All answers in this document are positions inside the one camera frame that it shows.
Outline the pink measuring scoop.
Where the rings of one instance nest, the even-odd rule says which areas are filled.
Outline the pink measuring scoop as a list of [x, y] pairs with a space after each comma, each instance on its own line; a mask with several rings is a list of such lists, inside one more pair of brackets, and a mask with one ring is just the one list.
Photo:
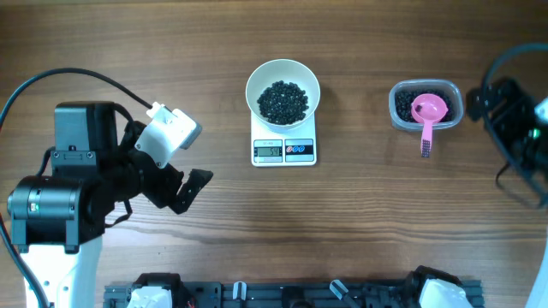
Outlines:
[[[422, 110], [417, 113], [415, 109], [421, 106]], [[421, 94], [412, 102], [412, 116], [418, 122], [423, 124], [421, 133], [421, 156], [429, 158], [432, 151], [433, 125], [440, 122], [448, 108], [444, 100], [434, 94]]]

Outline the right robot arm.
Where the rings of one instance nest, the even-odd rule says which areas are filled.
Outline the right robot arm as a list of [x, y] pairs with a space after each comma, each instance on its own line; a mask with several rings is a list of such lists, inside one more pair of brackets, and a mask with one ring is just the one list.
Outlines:
[[[468, 115], [474, 121], [483, 119], [486, 131], [506, 158], [496, 175], [496, 183], [501, 174], [512, 168], [533, 190], [539, 190], [541, 206], [547, 205], [547, 190], [534, 187], [533, 179], [536, 170], [547, 178], [547, 99], [535, 104], [512, 79], [474, 89], [471, 98]], [[447, 114], [447, 105], [439, 95], [425, 93], [415, 98], [410, 108], [413, 118], [423, 125], [421, 156], [429, 157], [433, 126]], [[437, 276], [423, 281], [419, 287], [419, 307], [473, 307], [460, 281]], [[547, 227], [544, 255], [525, 307], [547, 307]]]

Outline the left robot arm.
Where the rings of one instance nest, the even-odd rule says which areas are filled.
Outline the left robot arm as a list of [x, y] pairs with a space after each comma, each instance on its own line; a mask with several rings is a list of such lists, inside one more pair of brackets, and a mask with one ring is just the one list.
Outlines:
[[55, 109], [51, 168], [23, 178], [8, 198], [3, 238], [21, 269], [30, 307], [91, 307], [106, 217], [138, 195], [158, 208], [186, 212], [212, 172], [184, 173], [170, 164], [201, 125], [180, 110], [154, 104], [150, 122], [129, 120], [123, 133], [113, 102], [62, 103]]

